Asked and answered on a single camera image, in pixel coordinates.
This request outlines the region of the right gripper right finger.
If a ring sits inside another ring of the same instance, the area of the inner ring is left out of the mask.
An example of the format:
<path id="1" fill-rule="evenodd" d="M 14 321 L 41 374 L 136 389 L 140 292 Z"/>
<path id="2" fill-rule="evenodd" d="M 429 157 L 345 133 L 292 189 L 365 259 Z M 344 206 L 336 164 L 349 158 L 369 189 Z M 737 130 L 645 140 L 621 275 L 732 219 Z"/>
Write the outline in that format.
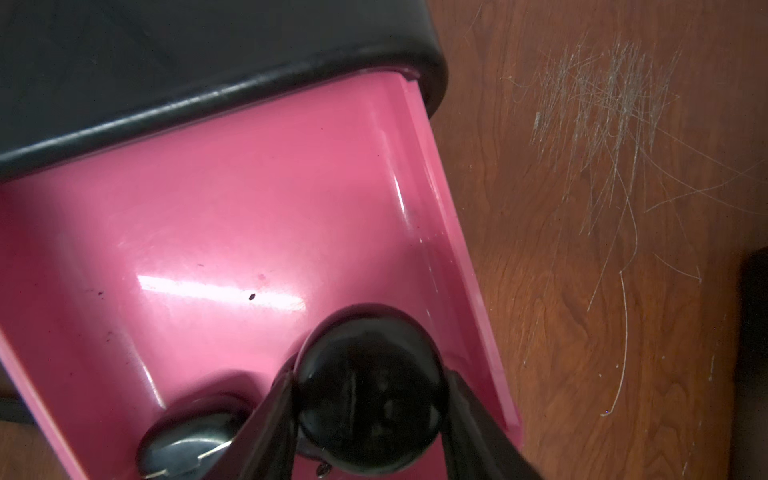
<path id="1" fill-rule="evenodd" d="M 455 371 L 446 372 L 447 413 L 441 432 L 447 477 L 457 480 L 541 480 Z"/>

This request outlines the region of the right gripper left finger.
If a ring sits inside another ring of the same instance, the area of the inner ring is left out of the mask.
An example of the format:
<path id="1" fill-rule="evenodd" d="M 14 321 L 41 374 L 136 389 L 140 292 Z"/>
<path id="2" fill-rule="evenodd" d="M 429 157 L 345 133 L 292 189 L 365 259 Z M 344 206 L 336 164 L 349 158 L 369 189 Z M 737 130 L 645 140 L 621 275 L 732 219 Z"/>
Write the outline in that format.
<path id="1" fill-rule="evenodd" d="M 291 479 L 296 446 L 293 374 L 287 370 L 204 479 Z"/>

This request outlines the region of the black earphone case round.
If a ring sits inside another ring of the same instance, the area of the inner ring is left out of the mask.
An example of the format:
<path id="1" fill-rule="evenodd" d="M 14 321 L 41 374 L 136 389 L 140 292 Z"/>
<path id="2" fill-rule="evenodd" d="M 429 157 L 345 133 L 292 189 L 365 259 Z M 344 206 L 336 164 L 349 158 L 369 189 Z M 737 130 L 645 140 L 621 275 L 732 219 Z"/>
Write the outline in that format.
<path id="1" fill-rule="evenodd" d="M 214 395 L 170 408 L 144 435 L 136 453 L 142 479 L 201 479 L 226 453 L 252 407 Z"/>

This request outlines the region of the black earphone case square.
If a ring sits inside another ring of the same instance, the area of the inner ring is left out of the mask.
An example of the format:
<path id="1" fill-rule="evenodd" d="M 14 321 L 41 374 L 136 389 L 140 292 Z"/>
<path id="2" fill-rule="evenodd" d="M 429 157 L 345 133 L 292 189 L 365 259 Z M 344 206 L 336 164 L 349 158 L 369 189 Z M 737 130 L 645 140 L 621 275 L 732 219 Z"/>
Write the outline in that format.
<path id="1" fill-rule="evenodd" d="M 447 416 L 438 349 L 394 307 L 358 304 L 331 314 L 307 338 L 293 372 L 299 452 L 350 474 L 408 468 Z"/>

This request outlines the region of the pink drawer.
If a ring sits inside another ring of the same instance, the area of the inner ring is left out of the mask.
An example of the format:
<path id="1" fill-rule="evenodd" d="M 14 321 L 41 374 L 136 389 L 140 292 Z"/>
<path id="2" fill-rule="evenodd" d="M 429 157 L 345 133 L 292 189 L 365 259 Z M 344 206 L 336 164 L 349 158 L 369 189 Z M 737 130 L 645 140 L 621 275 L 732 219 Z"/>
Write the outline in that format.
<path id="1" fill-rule="evenodd" d="M 171 405 L 252 402 L 326 317 L 417 320 L 522 421 L 418 85 L 352 76 L 1 187 L 1 361 L 67 473 L 134 479 Z"/>

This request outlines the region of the black drawer cabinet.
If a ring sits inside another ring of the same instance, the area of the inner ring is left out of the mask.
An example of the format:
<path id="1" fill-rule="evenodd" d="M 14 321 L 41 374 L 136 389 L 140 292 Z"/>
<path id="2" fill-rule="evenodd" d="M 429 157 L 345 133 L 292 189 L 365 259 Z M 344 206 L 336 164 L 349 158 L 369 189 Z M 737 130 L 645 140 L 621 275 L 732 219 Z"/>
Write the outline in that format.
<path id="1" fill-rule="evenodd" d="M 424 1 L 5 1 L 1 177 L 361 71 L 447 63 Z"/>

